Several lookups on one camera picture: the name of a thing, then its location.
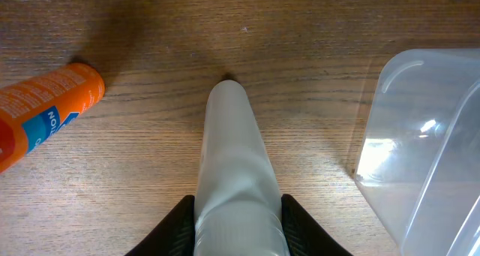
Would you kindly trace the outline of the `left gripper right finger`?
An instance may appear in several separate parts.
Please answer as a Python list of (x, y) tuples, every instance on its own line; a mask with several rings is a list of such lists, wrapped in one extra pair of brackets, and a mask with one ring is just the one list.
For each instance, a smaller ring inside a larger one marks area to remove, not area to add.
[(352, 256), (290, 194), (281, 197), (281, 224), (292, 256)]

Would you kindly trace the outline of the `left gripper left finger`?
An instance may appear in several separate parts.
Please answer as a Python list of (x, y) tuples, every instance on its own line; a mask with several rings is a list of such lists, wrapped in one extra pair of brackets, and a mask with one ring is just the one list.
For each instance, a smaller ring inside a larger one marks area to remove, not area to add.
[(184, 196), (126, 256), (193, 256), (194, 200), (193, 195)]

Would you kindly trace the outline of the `white spray bottle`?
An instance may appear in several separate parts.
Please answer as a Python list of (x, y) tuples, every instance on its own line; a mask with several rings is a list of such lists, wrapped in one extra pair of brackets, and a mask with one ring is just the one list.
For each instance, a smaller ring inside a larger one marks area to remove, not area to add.
[(245, 89), (210, 92), (194, 202), (195, 255), (288, 255), (281, 193)]

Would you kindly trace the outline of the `orange tube white cap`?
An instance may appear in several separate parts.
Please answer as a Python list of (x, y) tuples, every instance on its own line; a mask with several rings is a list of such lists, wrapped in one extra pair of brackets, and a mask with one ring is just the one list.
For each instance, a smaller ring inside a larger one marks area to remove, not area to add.
[(101, 75), (83, 63), (1, 88), (1, 171), (5, 171), (105, 93)]

